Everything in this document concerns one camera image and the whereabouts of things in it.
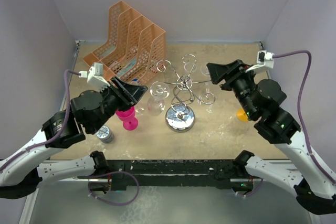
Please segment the clear round wine glass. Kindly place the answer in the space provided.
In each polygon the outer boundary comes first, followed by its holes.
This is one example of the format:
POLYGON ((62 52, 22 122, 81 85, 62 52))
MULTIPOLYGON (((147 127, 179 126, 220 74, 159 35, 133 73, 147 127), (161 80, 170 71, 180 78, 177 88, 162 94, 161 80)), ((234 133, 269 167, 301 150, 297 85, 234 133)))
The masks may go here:
POLYGON ((170 88, 166 83, 156 81, 152 83, 149 91, 151 96, 147 103, 148 112, 152 116, 157 116, 165 109, 164 100, 170 95, 170 88))

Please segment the clear champagne flute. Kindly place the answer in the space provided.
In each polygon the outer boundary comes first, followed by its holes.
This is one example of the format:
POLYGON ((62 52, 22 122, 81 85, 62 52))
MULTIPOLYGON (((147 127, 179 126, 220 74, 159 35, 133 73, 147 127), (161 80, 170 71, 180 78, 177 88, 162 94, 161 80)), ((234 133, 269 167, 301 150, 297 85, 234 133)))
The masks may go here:
POLYGON ((205 102, 205 104, 203 104, 200 100, 197 101, 197 104, 200 105, 201 107, 203 107, 207 113, 212 113, 212 105, 209 104, 209 103, 213 102, 214 98, 211 94, 207 94, 207 93, 211 93, 210 86, 211 86, 212 83, 211 83, 211 78, 210 78, 209 70, 206 66, 206 63, 201 65, 200 71, 201 71, 202 75, 205 76, 206 82, 203 82, 199 86, 200 89, 198 91, 198 97, 203 102, 205 102))

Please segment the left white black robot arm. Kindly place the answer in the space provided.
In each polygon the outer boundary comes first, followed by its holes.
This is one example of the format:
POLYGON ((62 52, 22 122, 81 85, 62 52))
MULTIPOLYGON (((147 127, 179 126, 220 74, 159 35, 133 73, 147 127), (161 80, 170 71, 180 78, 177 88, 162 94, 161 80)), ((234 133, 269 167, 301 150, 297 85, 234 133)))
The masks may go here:
POLYGON ((69 99, 65 110, 55 113, 26 145, 1 161, 1 198, 23 198, 70 177, 104 177, 110 168, 103 152, 94 151, 70 161, 45 161, 84 141, 87 134, 96 134, 116 112, 136 105, 147 90, 147 86, 113 77, 102 90, 87 90, 69 99))

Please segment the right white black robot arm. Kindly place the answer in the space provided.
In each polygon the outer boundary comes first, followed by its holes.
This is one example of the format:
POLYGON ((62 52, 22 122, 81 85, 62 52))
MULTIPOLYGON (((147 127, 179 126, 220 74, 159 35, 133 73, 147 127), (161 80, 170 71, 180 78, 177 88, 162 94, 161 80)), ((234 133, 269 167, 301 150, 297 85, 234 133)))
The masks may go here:
POLYGON ((212 84, 222 81, 222 90, 234 92, 257 132, 296 167, 290 171, 242 151, 234 160, 234 173, 238 177, 250 174, 277 185, 315 215, 335 213, 335 172, 310 147, 294 117, 280 107, 287 97, 280 85, 271 79, 255 83, 254 72, 248 71, 241 60, 227 65, 208 63, 207 68, 212 84))

